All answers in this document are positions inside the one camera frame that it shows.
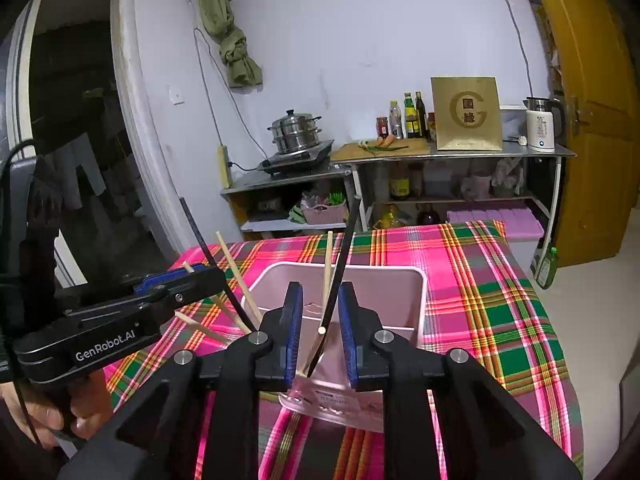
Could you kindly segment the person left hand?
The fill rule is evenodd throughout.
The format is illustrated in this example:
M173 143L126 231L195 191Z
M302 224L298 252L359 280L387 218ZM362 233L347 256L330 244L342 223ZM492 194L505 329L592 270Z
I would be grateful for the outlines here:
M26 411L23 411L13 382L1 385L1 399L9 413L29 440L35 442L30 432L33 426L46 450L58 445L55 431L61 431L65 419L60 410L40 391L29 385L20 385ZM112 416L111 395L106 388L103 370L93 372L88 378L78 379L70 385L70 429L81 439L90 439Z

